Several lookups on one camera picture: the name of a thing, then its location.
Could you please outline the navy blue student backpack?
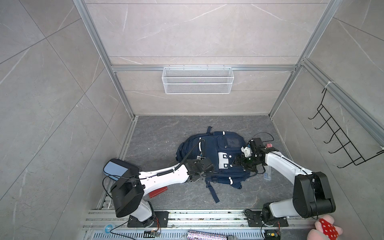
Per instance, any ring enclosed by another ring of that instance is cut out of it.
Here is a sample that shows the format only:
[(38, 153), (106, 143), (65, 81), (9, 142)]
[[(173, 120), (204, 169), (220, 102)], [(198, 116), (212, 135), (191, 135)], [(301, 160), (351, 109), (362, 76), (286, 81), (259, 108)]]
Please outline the navy blue student backpack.
[(176, 152), (176, 160), (180, 163), (184, 157), (196, 159), (198, 156), (212, 161), (214, 169), (205, 176), (206, 188), (216, 203), (220, 200), (212, 187), (212, 183), (230, 185), (235, 189), (242, 188), (242, 182), (250, 178), (251, 172), (241, 165), (236, 165), (236, 158), (242, 155), (241, 148), (246, 145), (242, 136), (229, 131), (212, 131), (207, 128), (203, 134), (192, 135), (181, 143)]

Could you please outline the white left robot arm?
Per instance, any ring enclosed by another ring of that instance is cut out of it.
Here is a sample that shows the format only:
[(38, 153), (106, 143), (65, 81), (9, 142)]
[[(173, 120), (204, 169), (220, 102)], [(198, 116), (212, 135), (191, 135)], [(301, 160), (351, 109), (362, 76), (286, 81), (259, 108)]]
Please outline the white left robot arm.
[(150, 202), (144, 200), (145, 196), (170, 185), (195, 182), (213, 170), (214, 165), (208, 158), (186, 159), (172, 167), (151, 172), (141, 172), (133, 164), (112, 159), (103, 172), (115, 181), (110, 192), (116, 217), (132, 216), (147, 227), (156, 215)]

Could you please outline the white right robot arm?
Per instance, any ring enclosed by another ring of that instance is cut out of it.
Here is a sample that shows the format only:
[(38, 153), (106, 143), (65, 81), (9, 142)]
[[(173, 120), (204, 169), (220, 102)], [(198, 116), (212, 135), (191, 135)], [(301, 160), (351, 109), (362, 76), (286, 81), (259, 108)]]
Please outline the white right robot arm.
[(285, 157), (274, 147), (264, 145), (260, 138), (251, 139), (234, 165), (244, 170), (257, 172), (258, 166), (269, 166), (294, 185), (290, 199), (264, 204), (262, 220), (273, 222), (286, 217), (304, 219), (320, 217), (336, 211), (336, 204), (328, 177), (322, 172), (313, 172)]

